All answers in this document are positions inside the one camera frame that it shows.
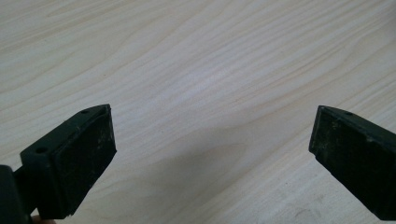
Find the wooden table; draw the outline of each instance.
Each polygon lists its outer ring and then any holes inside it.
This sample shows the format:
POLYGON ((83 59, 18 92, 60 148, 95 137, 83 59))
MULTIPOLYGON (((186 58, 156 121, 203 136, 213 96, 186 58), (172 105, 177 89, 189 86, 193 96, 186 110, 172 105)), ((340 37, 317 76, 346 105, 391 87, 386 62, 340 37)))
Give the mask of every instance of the wooden table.
POLYGON ((58 223, 380 223, 308 142, 318 105, 396 132, 395 40, 394 1, 3 0, 0 163, 110 103, 119 152, 58 223))

